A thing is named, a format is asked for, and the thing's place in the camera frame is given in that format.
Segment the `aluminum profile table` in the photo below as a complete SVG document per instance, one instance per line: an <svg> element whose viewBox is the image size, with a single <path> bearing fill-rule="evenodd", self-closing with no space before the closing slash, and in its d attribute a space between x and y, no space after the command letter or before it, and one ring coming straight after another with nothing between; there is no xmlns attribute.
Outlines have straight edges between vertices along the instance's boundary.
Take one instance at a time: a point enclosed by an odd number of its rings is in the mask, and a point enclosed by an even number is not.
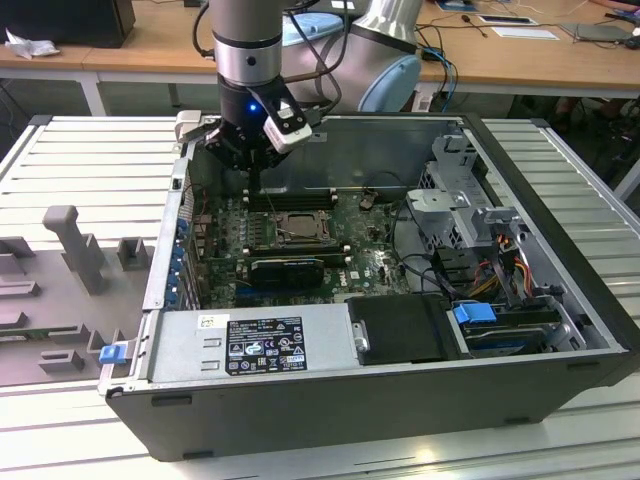
<svg viewBox="0 0 640 480"><path fill-rule="evenodd" d="M101 247L123 237L154 247L180 156L174 124L174 117L53 117L29 125L0 163L0 236L58 249L42 218L51 205L75 205L81 233Z"/></svg>
<svg viewBox="0 0 640 480"><path fill-rule="evenodd" d="M108 198L114 208L162 205L164 199L159 196L143 198L147 193L166 192L168 180L162 173L166 169L158 167L169 165L173 161L170 157L176 158L173 121L173 118L54 118L48 126L30 126L0 163L0 201L4 202L0 204L0 214L4 215L2 210L7 206L9 210L13 208L13 203L6 202L10 198L25 201L31 198L35 203L25 204L25 208L41 208L46 196L59 190L56 184L72 189L72 200L85 199L85 204L79 206L80 214L84 210L94 224L106 223L108 218L107 212L90 210L103 205L100 198ZM527 121L499 120L487 124L629 313L638 318L637 219L550 130ZM77 173L73 169L64 170L69 162L85 169L85 176L77 176L82 169ZM42 170L45 174L29 168L36 165L50 170ZM156 176L140 175L140 169L134 167L142 166L158 169ZM56 180L41 181L46 178ZM74 178L85 180L71 181ZM117 188L114 179L121 182ZM500 194L495 179L492 182ZM44 192L43 188L28 192L25 185L51 186ZM97 195L93 201L86 195L88 185L100 185L92 187ZM29 193L38 194L20 196ZM39 195L44 196L42 200L38 200ZM53 198L56 201L71 198L69 192L65 195ZM136 195L141 203L127 200ZM503 193L501 198L507 203ZM145 241L153 242L157 232L153 215L150 211L136 215L124 222L126 228L152 225ZM7 225L0 224L0 229ZM42 248L55 242L42 238L41 233L35 229L31 241L41 243ZM109 244L111 236L101 234L98 241ZM5 388L0 390L0 445L0 479L11 480L106 479L116 474L131 478L207 480L542 476L636 479L640 471L640 375L631 375L615 387L584 392L537 425L174 464L149 457L144 446L98 396L96 382L39 385L26 391Z"/></svg>
<svg viewBox="0 0 640 480"><path fill-rule="evenodd" d="M553 132L528 120L488 121L489 130L551 210L578 249L640 320L640 222ZM503 204L510 200L490 175Z"/></svg>

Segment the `warning label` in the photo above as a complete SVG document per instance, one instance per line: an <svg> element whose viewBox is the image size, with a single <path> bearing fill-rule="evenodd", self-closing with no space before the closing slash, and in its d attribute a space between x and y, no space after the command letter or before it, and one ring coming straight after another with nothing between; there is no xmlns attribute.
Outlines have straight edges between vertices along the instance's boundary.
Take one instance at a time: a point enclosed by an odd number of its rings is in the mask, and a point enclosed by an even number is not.
<svg viewBox="0 0 640 480"><path fill-rule="evenodd" d="M233 320L227 323L229 375L307 369L302 318Z"/></svg>

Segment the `cable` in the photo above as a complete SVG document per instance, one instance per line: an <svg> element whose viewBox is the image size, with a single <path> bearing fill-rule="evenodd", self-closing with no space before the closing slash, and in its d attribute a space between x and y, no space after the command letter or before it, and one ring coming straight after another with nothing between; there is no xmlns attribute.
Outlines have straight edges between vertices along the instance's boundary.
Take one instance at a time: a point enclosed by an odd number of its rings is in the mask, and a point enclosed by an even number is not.
<svg viewBox="0 0 640 480"><path fill-rule="evenodd" d="M13 110L9 107L9 105L7 105L7 102L5 102L4 98L0 97L0 102L2 102L2 104L4 105L4 108L7 109L7 111L9 112L9 135L11 135L11 138L13 140L16 140L16 136L13 134Z"/></svg>
<svg viewBox="0 0 640 480"><path fill-rule="evenodd" d="M391 243L391 253L393 254L393 256L396 258L396 260L401 263L402 265L404 265L404 268L406 268L408 271L410 271L411 273L413 273L414 275L417 275L419 278L427 280L428 282L433 283L436 286L440 286L440 283L438 283L437 280L434 280L430 277L427 277L425 274L423 274L422 272L420 272L419 270L416 270L415 268L413 268L411 265L408 265L404 259L413 257L413 256L421 256L422 258L424 258L425 260L430 260L432 257L425 253L425 254L410 254L407 255L405 257L400 257L400 255L398 254L398 250L396 249L396 243L395 243L395 236L396 236L396 227L398 225L398 219L400 218L400 212L402 211L402 209L407 206L407 200L403 200L402 203L398 206L398 209L396 210L396 214L393 218L393 224L391 225L391 238L390 238L390 243ZM413 212L411 211L411 208L409 208L409 213L411 213L411 217L413 219L413 221L415 222L416 226L418 227L418 230L420 231L420 233L423 236L426 236L425 233L422 231L422 228L420 227L420 224L416 221L415 217L413 216Z"/></svg>
<svg viewBox="0 0 640 480"><path fill-rule="evenodd" d="M460 108L462 105L467 103L467 100L469 100L470 96L471 96L471 92L465 93L463 99L460 100L456 105L451 105L451 108L452 109Z"/></svg>
<svg viewBox="0 0 640 480"><path fill-rule="evenodd" d="M496 25L431 25L430 23L420 25L419 28L435 27L435 28L448 28L448 29L463 29L463 28L493 28ZM557 23L539 23L537 25L518 25L518 28L539 28L539 27L558 27Z"/></svg>
<svg viewBox="0 0 640 480"><path fill-rule="evenodd" d="M528 8L529 10L533 10L536 13L539 13L540 15L546 15L546 13L541 12L540 10L538 10L535 7L532 7L531 5L522 5L521 0L518 0L518 4L515 6L515 8Z"/></svg>
<svg viewBox="0 0 640 480"><path fill-rule="evenodd" d="M22 115L24 116L24 118L27 119L27 121L31 120L31 115L29 115L24 108L22 108L22 106L20 106L20 104L16 101L16 99L13 97L13 95L11 95L11 93L9 92L9 90L7 90L7 88L2 85L2 83L0 83L0 89L4 92L4 94L9 97L9 100L11 100L11 102L18 107L18 110L20 110L20 113L22 113Z"/></svg>
<svg viewBox="0 0 640 480"><path fill-rule="evenodd" d="M389 175L390 177L393 177L398 182L400 182L400 184L402 184L404 188L406 188L407 190L411 190L411 187L409 187L409 185L407 185L407 183L404 180L402 180L397 173L392 172L391 170L377 170L373 172L367 178L364 179L364 181L362 182L362 188L369 187L369 183L379 175Z"/></svg>
<svg viewBox="0 0 640 480"><path fill-rule="evenodd" d="M296 82L304 82L306 80L315 80L316 78L320 78L323 75L328 75L333 72L336 68L342 64L342 60L344 60L344 56L347 53L347 39L349 38L349 6L347 4L347 0L342 0L343 4L343 23L344 30L342 33L342 49L340 50L340 55L331 67L321 70L315 71L311 73L303 73L302 75L294 75L292 77L288 77L284 79L284 83L296 83Z"/></svg>
<svg viewBox="0 0 640 480"><path fill-rule="evenodd" d="M562 13L560 15L553 15L553 16L554 17L566 17L567 15L571 15L573 12L575 12L577 9L579 9L583 5L586 5L587 3L589 3L589 0L584 0L583 2L580 2L576 7L572 8L571 10L569 10L567 13Z"/></svg>
<svg viewBox="0 0 640 480"><path fill-rule="evenodd" d="M446 15L446 16L444 16L444 17L434 18L433 20L431 20L431 24L433 24L434 22L437 22L438 20L446 20L446 19L448 19L448 18L455 17L455 16L456 16L456 15L458 15L459 13L460 13L460 12L455 12L455 13L452 13L451 15Z"/></svg>
<svg viewBox="0 0 640 480"><path fill-rule="evenodd" d="M436 31L436 34L438 35L440 52L437 52L437 51L434 52L433 50L427 50L427 51L440 60L440 63L442 64L442 68L444 69L444 80L442 82L442 85L436 92L434 98L440 97L440 95L444 91L444 87L447 84L447 81L449 81L449 91L447 93L447 100L445 100L445 103L441 110L442 112L444 112L449 107L449 102L451 102L451 99L453 98L453 94L455 93L455 90L458 86L458 67L456 67L456 65L452 61L447 59L447 54L444 50L444 43L442 41L442 34L440 33L440 28L443 28L443 27L431 25L431 24L416 25L416 31L422 37L425 44L429 45L429 42L427 41L424 34L422 33L422 30L425 28L433 28Z"/></svg>
<svg viewBox="0 0 640 480"><path fill-rule="evenodd" d="M469 15L462 15L460 18L462 18L462 21L464 23L468 23L469 25L471 25L472 27L477 29L480 32L480 35L483 36L483 38L489 38L489 35L484 33L481 28L479 28L477 25L474 25L474 23L471 21L471 18L469 17Z"/></svg>
<svg viewBox="0 0 640 480"><path fill-rule="evenodd" d="M302 28L300 28L300 24L298 23L298 20L296 20L296 16L289 11L287 12L287 15L289 16L291 23L293 24L296 31L298 32L298 35L302 37L302 40L304 40L304 43L307 45L307 48L311 51L313 56L316 57L316 60L318 61L320 66L325 71L328 71L329 69L327 68L327 64L324 62L324 59L320 56L318 51L315 49L315 47L309 40L309 37L307 37L307 35L302 30ZM338 85L338 82L336 81L335 77L331 73L328 73L327 75L329 75L329 80L333 84L333 88L335 88L336 90L336 98L327 107L325 107L325 110L322 112L323 115L328 115L329 112L331 112L331 110L333 110L335 106L338 105L338 103L340 103L340 100L342 100L342 89L340 88L340 85Z"/></svg>
<svg viewBox="0 0 640 480"><path fill-rule="evenodd" d="M251 288L253 288L253 285L251 285L249 282L245 282L244 280L240 280L239 278L234 278L233 280L230 281L230 283L242 283L244 285L248 285Z"/></svg>
<svg viewBox="0 0 640 480"><path fill-rule="evenodd" d="M205 50L198 42L198 26L200 25L200 21L202 20L202 17L204 17L204 14L207 13L207 10L209 10L209 0L202 4L198 15L193 22L193 28L191 29L191 43L193 44L193 48L196 49L196 52L198 52L202 58L211 58L212 60L215 60L215 50L213 48L211 50Z"/></svg>
<svg viewBox="0 0 640 480"><path fill-rule="evenodd" d="M422 33L422 30L419 28L416 28L416 32L418 32L418 34L420 35L420 37L422 37L422 40L424 41L424 44L420 46L424 49L431 48L431 45L429 44L429 41ZM440 94L444 91L444 86L447 84L447 80L449 78L449 69L447 68L447 66L443 62L440 62L440 65L442 65L442 69L444 70L444 79L442 80L442 84L440 85L440 88L438 88L438 90L436 91L434 98L440 97Z"/></svg>

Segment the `black plastic cover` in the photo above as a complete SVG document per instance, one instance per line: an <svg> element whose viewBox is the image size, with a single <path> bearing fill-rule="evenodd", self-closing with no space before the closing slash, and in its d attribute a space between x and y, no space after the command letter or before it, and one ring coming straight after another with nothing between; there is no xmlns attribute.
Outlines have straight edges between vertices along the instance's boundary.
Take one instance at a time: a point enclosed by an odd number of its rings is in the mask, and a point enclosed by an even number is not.
<svg viewBox="0 0 640 480"><path fill-rule="evenodd" d="M352 323L361 323L369 351L362 365L456 360L455 343L445 305L439 295L385 295L347 300Z"/></svg>

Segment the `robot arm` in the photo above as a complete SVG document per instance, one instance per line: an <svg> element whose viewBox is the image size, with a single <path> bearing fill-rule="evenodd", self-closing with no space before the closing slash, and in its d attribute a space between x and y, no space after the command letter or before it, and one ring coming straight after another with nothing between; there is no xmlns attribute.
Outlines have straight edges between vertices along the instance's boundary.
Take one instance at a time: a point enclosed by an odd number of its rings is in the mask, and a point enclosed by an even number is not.
<svg viewBox="0 0 640 480"><path fill-rule="evenodd" d="M348 36L333 17L338 31L315 38L315 54L307 41L283 48L282 13L292 4L296 0L210 0L221 120L205 147L227 168L249 172L253 191L262 170L311 137L299 101L317 105L340 96L339 111L397 111L420 70L413 30L422 0L371 0ZM348 62L340 61L344 50ZM323 64L337 68L328 75Z"/></svg>

